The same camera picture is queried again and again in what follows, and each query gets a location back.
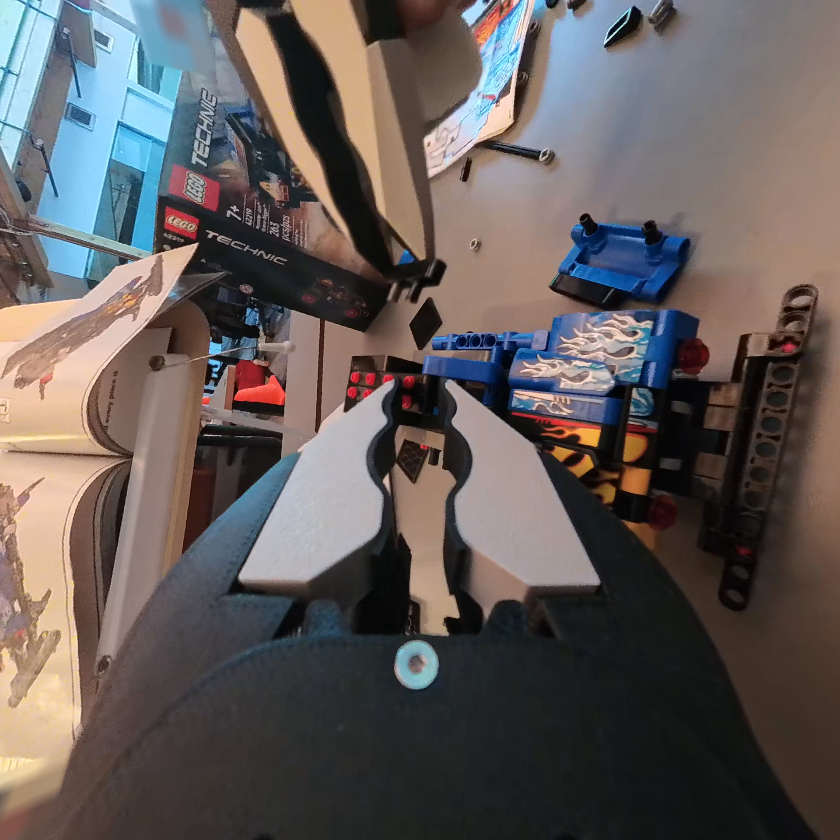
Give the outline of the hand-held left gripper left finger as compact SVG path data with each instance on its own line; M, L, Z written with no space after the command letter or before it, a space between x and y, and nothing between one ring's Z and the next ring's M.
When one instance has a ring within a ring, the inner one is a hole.
M287 597L365 597L393 532L396 381L322 427L293 465L238 581Z

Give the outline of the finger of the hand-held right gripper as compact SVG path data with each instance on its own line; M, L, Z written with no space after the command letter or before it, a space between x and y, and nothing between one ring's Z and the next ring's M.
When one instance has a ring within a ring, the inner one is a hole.
M285 2L234 2L232 28L279 142L358 254L390 276L389 235L321 51Z
M415 257L433 259L434 214L410 49L405 38L368 42L351 2L296 1L291 7L337 83L344 124L385 231Z

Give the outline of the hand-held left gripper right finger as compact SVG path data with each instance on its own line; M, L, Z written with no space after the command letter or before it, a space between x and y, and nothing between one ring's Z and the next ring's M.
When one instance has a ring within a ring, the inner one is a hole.
M460 615L596 592L599 574L535 446L454 381L442 384L442 421L455 479L444 571Z

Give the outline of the black brick assembly red pins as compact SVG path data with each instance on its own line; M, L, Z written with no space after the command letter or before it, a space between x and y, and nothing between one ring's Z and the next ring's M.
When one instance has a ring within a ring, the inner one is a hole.
M380 398L384 427L374 433L368 454L373 476L383 482L397 466L415 482L423 466L441 466L456 481L462 464L459 450L448 446L456 403L445 380L424 372L420 363L393 355L355 355L346 382L344 410Z

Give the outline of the small black brick connector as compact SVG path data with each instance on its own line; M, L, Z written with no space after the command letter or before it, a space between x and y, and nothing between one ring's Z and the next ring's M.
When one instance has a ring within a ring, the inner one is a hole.
M402 298L416 304L425 290L438 287L447 264L441 259L413 260L394 266L385 273L388 282L387 300L397 303Z

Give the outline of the folded instruction leaflet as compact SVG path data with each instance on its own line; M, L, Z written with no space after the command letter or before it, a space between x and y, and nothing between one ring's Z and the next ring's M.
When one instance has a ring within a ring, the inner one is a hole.
M489 2L468 23L481 69L467 99L424 140L429 177L444 172L479 142L505 132L515 121L515 95L523 55L534 30L533 1Z

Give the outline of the black axle grey end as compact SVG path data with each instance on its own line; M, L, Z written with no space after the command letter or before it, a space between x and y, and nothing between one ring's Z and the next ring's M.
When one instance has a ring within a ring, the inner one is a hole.
M480 147L489 151L495 151L501 154L517 156L518 158L522 158L529 161L536 161L544 165L549 165L555 157L555 152L549 147L536 149L519 144L506 143L497 140L483 141L480 143Z

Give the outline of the orange object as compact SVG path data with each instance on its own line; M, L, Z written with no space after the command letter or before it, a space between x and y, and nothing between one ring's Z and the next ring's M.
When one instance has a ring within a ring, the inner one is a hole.
M234 403L283 407L286 392L262 360L241 360L234 368Z

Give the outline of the black toy set box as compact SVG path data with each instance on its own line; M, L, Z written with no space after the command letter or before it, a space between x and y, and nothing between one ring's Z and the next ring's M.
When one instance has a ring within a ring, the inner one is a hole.
M157 205L156 251L194 245L198 270L262 301L359 332L385 307L382 277L267 132L224 52L211 73L182 74Z

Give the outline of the grey book stand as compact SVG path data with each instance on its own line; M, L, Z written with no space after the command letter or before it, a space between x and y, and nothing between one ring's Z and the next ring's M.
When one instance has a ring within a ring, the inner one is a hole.
M94 675L104 677L161 578L182 555L202 412L209 327L181 301L152 321L171 352L150 362Z

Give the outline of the black flat tile piece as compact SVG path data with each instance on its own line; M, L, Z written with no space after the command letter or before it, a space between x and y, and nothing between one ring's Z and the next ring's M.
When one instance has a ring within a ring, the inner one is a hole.
M443 325L433 298L427 297L409 322L409 330L418 351L424 350Z

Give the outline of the blue flame toy truck body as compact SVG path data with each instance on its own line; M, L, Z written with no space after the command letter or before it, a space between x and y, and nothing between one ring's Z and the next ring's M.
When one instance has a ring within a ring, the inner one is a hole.
M699 549L722 561L718 600L750 602L818 302L782 297L771 332L741 336L730 379L705 381L697 318L675 309L568 313L549 331L436 337L423 373L483 404L578 476L649 547L702 501Z

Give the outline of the black curved brick piece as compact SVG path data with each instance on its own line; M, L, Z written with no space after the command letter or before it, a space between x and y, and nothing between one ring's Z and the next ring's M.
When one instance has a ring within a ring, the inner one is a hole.
M642 10L636 5L630 6L606 31L603 47L610 49L617 46L639 30L643 21Z

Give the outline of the blue brick panel black pins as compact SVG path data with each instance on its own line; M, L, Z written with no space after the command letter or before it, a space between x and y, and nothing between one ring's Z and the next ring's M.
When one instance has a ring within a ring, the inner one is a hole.
M572 248L549 289L604 311L634 301L664 303L692 249L689 237L667 233L654 219L611 224L583 213L570 237Z

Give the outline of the open instruction book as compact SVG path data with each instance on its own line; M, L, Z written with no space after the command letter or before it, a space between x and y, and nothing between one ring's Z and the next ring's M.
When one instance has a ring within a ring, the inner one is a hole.
M68 749L88 714L152 321L187 300L194 245L114 269L85 297L2 311L2 759Z

